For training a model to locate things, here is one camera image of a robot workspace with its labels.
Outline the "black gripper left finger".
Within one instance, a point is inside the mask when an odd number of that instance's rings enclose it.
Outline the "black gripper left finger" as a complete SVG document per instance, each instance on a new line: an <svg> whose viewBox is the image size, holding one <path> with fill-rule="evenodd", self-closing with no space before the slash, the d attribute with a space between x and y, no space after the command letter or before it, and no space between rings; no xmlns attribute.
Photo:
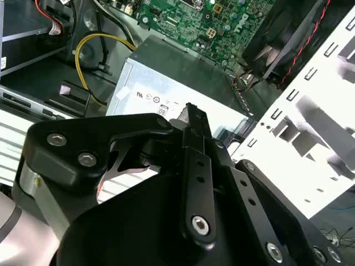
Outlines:
<svg viewBox="0 0 355 266"><path fill-rule="evenodd" d="M200 174L212 183L201 111L188 103L176 120L148 113L34 124L24 143L19 185L62 241L82 214L151 177L177 175L190 185ZM184 237L214 245L214 200L201 203L189 189L182 199Z"/></svg>

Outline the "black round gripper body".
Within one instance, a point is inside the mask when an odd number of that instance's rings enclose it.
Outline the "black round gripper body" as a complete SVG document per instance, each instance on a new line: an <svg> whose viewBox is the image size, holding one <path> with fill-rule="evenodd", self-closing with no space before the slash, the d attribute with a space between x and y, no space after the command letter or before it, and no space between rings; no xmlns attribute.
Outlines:
<svg viewBox="0 0 355 266"><path fill-rule="evenodd" d="M184 237L186 189L201 203L214 200L217 238L211 250ZM265 265L246 223L226 211L211 178L157 175L82 214L61 241L58 265Z"/></svg>

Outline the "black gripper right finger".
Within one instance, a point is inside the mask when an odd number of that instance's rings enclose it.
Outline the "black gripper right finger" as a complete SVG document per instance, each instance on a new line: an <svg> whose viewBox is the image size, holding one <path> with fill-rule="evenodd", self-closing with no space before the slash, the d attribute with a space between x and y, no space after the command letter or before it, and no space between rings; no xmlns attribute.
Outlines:
<svg viewBox="0 0 355 266"><path fill-rule="evenodd" d="M251 161L233 163L198 115L212 171L225 191L229 241L238 265L346 265L337 248Z"/></svg>

